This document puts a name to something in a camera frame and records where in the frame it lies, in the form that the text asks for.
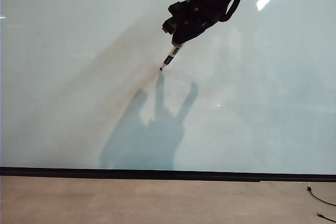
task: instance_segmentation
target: black mount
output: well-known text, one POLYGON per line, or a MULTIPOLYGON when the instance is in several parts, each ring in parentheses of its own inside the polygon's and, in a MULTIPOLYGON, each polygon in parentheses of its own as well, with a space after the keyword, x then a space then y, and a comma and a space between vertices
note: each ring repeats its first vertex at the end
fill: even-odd
POLYGON ((234 0, 229 11, 231 0, 185 0, 169 6, 172 17, 167 19, 162 29, 173 35, 174 45, 191 40, 218 21, 230 19, 240 0, 234 0))

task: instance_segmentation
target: black floor trim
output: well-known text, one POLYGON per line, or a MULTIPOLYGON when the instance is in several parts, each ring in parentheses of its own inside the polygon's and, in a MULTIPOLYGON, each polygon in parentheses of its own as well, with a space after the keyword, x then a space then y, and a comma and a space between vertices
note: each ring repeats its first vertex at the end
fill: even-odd
POLYGON ((336 182, 336 175, 327 174, 275 174, 275 173, 225 173, 177 170, 110 170, 68 168, 0 167, 1 176, 100 178, 100 179, 161 179, 207 181, 295 181, 336 182))

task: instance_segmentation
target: black cable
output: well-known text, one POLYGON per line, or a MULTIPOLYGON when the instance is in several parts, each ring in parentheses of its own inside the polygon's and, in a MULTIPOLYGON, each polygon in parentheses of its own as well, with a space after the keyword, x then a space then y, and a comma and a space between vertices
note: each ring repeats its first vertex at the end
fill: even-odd
POLYGON ((334 206, 334 207, 336 207, 335 204, 326 202, 326 201, 324 201, 323 199, 320 199, 320 198, 318 198, 317 196, 315 196, 315 195, 312 193, 311 190, 312 190, 311 187, 308 186, 308 187, 307 187, 307 191, 308 191, 308 192, 311 194, 311 196, 313 196, 315 199, 317 199, 317 200, 319 200, 319 201, 321 201, 321 202, 323 202, 323 203, 326 203, 326 204, 328 204, 328 205, 330 205, 330 206, 334 206))
POLYGON ((322 215, 322 214, 320 214, 320 213, 317 213, 317 216, 318 216, 318 217, 321 217, 322 219, 329 220, 329 221, 331 221, 331 222, 335 222, 335 223, 336 223, 336 220, 329 219, 329 218, 327 218, 326 216, 324 216, 324 215, 322 215))
POLYGON ((232 14, 236 11, 236 9, 237 9, 237 7, 238 7, 238 5, 239 5, 239 2, 240 2, 240 0, 233 0, 233 3, 232 3, 232 5, 231 5, 229 11, 228 11, 226 14, 224 14, 224 15, 219 19, 219 21, 220 21, 220 22, 228 21, 228 20, 231 18, 232 14))

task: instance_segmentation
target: marker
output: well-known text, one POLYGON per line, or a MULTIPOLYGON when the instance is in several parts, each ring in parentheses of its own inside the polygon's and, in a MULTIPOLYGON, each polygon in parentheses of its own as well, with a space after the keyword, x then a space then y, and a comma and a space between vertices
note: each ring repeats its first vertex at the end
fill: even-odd
POLYGON ((183 44, 177 45, 176 47, 174 47, 169 55, 167 56, 167 58, 164 60, 164 62, 162 63, 162 66, 160 67, 160 70, 162 71, 162 69, 164 67, 166 67, 167 65, 169 65, 169 63, 172 61, 172 59, 174 59, 174 57, 176 56, 177 52, 181 49, 181 47, 183 46, 183 44))

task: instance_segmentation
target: floor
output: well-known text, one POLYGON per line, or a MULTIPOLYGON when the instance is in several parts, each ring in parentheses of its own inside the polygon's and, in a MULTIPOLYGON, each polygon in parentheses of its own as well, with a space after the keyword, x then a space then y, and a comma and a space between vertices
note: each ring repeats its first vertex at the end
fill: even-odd
MULTIPOLYGON (((336 202, 335 183, 311 183, 336 202)), ((1 177, 1 223, 328 223, 307 183, 1 177)))

